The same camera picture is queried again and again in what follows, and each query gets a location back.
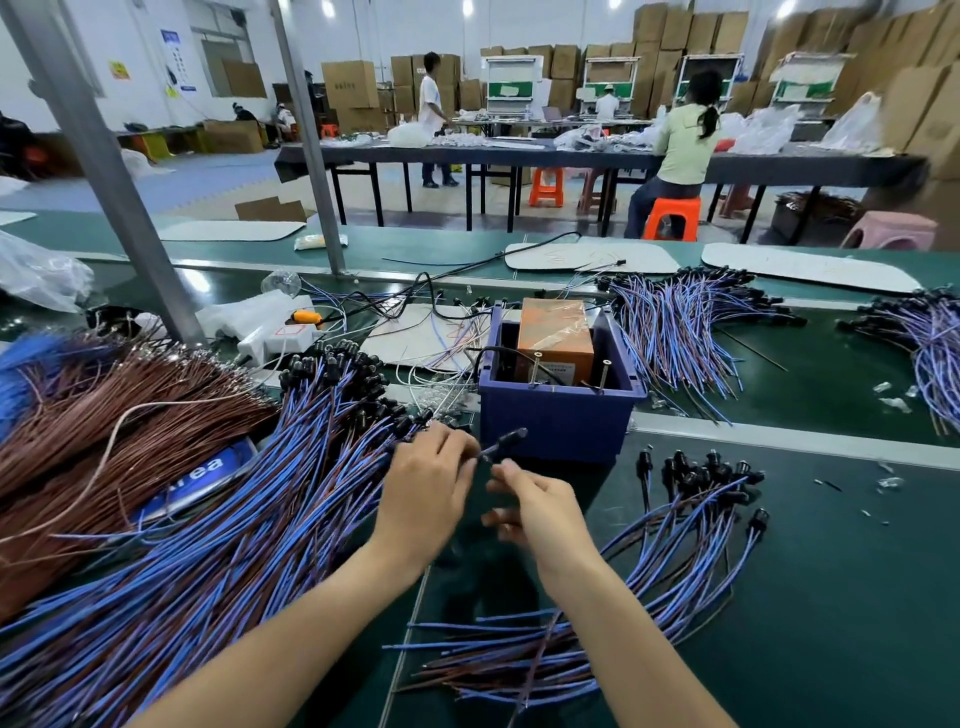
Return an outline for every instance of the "window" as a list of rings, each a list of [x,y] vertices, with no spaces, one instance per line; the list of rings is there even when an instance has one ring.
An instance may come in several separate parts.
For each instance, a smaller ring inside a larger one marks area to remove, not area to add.
[[[94,96],[102,99],[104,88],[100,85],[97,74],[93,71],[93,63],[90,62],[90,56],[86,53],[80,33],[77,31],[77,25],[74,23],[73,15],[70,14],[70,9],[66,7],[66,0],[57,0],[53,5],[51,14],[54,16],[57,25],[60,26],[63,37],[66,38],[67,47],[70,48],[73,57],[77,59],[77,64],[80,66],[81,73],[84,74],[90,90],[93,91]]]
[[[243,11],[204,0],[187,0],[185,5],[210,93],[221,97],[236,96],[230,89],[224,61],[253,63],[246,15]]]

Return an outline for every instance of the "purple plastic box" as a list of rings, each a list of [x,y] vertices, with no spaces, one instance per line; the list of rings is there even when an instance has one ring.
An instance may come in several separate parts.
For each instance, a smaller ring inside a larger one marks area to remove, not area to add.
[[[503,308],[491,316],[488,346],[514,348],[520,324],[503,321]],[[623,447],[634,405],[647,393],[624,346],[620,326],[601,311],[590,328],[593,377],[599,382],[604,359],[612,365],[604,393],[588,387],[563,387],[497,381],[500,352],[484,352],[480,370],[480,438],[484,447],[519,427],[527,437],[511,454],[549,460],[612,463]]]

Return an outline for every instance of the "yellow shirt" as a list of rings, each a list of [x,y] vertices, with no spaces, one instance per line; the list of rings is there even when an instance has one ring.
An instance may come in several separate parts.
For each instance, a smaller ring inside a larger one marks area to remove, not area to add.
[[[666,115],[666,126],[654,145],[654,154],[666,154],[657,176],[673,184],[703,184],[713,150],[720,140],[720,127],[706,139],[700,117],[707,107],[698,104],[673,109]]]

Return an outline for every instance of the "person's left hand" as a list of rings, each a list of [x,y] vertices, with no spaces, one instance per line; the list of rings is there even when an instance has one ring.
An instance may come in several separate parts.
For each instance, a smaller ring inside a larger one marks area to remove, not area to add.
[[[436,421],[412,443],[396,446],[370,545],[399,560],[412,581],[446,546],[464,515],[479,453],[472,436]]]

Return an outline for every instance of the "white cardboard pad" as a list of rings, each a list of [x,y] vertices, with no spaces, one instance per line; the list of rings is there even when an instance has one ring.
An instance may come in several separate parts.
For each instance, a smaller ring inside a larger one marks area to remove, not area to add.
[[[159,232],[160,240],[205,242],[241,240],[265,242],[292,235],[306,223],[267,222],[262,220],[187,220]]]
[[[531,248],[532,245],[536,244],[515,243],[507,246],[504,261],[509,267],[520,271],[595,271],[614,265],[617,260],[627,261],[613,268],[617,273],[665,275],[680,270],[670,253],[649,243],[590,242],[581,238],[577,243],[549,243],[539,248]]]
[[[0,225],[19,223],[23,220],[29,220],[32,217],[36,217],[35,212],[16,212],[14,210],[0,209]]]
[[[429,303],[410,303],[398,319],[385,319],[364,340],[361,352],[376,354],[384,364],[404,367],[426,367],[441,372],[459,372],[472,367],[465,353],[458,353],[444,362],[437,360],[458,340],[471,337],[471,322],[480,327],[481,335],[473,346],[484,347],[490,333],[490,316],[478,316],[470,321],[448,321],[432,315]],[[458,305],[438,305],[444,316],[467,316],[469,309]]]
[[[756,245],[711,243],[701,259],[707,265],[746,269],[759,276],[806,280],[883,293],[912,293],[920,282],[886,263],[832,255],[795,253]]]

